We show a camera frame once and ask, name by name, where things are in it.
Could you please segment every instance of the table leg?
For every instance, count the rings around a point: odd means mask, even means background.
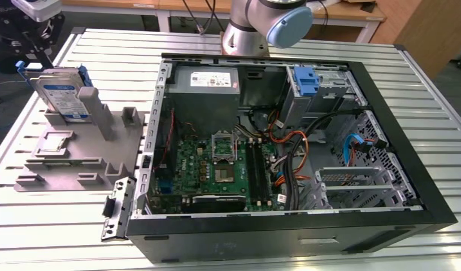
[[[356,39],[356,42],[358,43],[369,43],[369,40],[373,37],[374,31],[378,28],[380,21],[369,21],[365,25],[365,27],[361,29],[358,38]]]
[[[170,12],[168,10],[157,10],[160,32],[170,32]]]

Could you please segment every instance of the aluminum extrusion table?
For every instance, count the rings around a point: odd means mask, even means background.
[[[100,99],[110,110],[134,106],[149,111],[160,54],[218,54],[220,50],[218,36],[86,29],[70,34],[54,65],[86,66]],[[302,41],[293,48],[269,50],[278,57],[364,63],[458,223],[372,254],[153,266],[129,241],[100,242],[101,209],[109,191],[13,190],[16,176],[46,124],[45,105],[33,94],[0,146],[0,268],[461,270],[461,118],[408,52],[397,51],[392,45],[326,41]]]

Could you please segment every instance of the green circuit board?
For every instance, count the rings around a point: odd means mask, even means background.
[[[214,163],[212,161],[210,140],[188,139],[178,143],[176,175],[170,182],[172,192],[160,197],[160,209],[165,213],[178,213],[178,203],[185,195],[242,195],[246,197],[245,211],[273,211],[277,195],[272,195],[270,205],[250,203],[249,180],[246,177],[245,142],[236,145],[216,144],[216,153],[228,154],[236,148],[237,159],[230,163]],[[274,154],[272,144],[261,144],[262,155],[269,158]]]

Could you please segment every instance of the open computer tower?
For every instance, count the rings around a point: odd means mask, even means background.
[[[357,62],[164,54],[136,176],[101,239],[153,262],[373,252],[457,222]]]

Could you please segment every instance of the motherboard chip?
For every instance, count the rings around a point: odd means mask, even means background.
[[[232,164],[216,165],[214,173],[216,173],[216,182],[233,182],[233,165]]]

